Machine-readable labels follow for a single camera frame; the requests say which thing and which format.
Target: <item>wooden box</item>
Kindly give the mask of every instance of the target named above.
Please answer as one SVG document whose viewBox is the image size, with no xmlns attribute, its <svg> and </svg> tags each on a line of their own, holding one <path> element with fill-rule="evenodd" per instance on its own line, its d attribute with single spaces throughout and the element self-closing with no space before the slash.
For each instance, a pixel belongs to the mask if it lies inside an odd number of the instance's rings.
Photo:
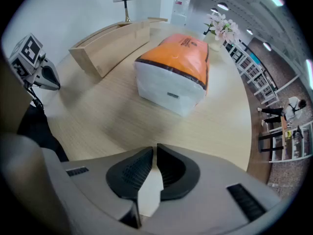
<svg viewBox="0 0 313 235">
<path fill-rule="evenodd" d="M 149 40 L 149 21 L 117 23 L 84 38 L 69 52 L 83 70 L 104 77 Z"/>
</svg>

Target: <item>person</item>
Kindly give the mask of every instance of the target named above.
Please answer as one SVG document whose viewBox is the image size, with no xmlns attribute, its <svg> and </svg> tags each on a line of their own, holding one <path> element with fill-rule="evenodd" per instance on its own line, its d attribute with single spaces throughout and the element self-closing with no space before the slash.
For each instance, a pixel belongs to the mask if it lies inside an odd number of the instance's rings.
<svg viewBox="0 0 313 235">
<path fill-rule="evenodd" d="M 306 106 L 307 106 L 307 103 L 304 99 L 300 100 L 296 96 L 293 96 L 289 98 L 289 104 L 286 110 L 284 110 L 284 108 L 276 108 L 276 109 L 257 108 L 257 110 L 258 112 L 264 112 L 264 113 L 277 115 L 277 117 L 272 117 L 272 118 L 267 118 L 265 120 L 262 120 L 262 126 L 263 126 L 264 123 L 280 123 L 281 122 L 280 117 L 284 117 L 286 121 L 290 121 L 294 119 L 295 117 L 299 119 L 302 114 L 302 109 Z"/>
</svg>

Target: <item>orange plastic wrapper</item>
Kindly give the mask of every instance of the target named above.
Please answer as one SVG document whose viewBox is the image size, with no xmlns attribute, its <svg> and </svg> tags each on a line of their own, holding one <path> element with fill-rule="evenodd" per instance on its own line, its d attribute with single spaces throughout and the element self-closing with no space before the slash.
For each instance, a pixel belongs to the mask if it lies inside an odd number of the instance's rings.
<svg viewBox="0 0 313 235">
<path fill-rule="evenodd" d="M 144 53 L 135 62 L 146 63 L 184 76 L 208 91 L 209 47 L 191 36 L 175 34 Z"/>
</svg>

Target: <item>black pants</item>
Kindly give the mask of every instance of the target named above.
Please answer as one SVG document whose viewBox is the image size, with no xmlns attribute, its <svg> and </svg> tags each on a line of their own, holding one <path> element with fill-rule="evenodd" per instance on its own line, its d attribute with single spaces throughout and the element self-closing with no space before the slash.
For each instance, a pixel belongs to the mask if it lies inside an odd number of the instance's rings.
<svg viewBox="0 0 313 235">
<path fill-rule="evenodd" d="M 273 115 L 278 115 L 278 117 L 272 117 L 272 118 L 268 118 L 265 119 L 264 121 L 266 123 L 281 123 L 281 116 L 284 116 L 284 118 L 286 119 L 285 115 L 282 114 L 283 108 L 277 108 L 277 109 L 262 109 L 262 112 L 264 113 L 269 113 L 269 114 L 273 114 Z"/>
</svg>

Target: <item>flower bouquet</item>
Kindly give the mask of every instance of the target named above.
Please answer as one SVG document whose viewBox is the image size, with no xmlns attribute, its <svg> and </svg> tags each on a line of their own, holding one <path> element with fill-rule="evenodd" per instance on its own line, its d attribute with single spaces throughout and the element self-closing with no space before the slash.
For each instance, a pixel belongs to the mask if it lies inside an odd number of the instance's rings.
<svg viewBox="0 0 313 235">
<path fill-rule="evenodd" d="M 223 42 L 239 43 L 240 31 L 238 25 L 231 19 L 226 20 L 225 14 L 212 15 L 208 14 L 209 22 L 205 23 L 210 32 L 207 33 L 204 41 L 209 43 L 211 49 L 219 51 Z"/>
</svg>

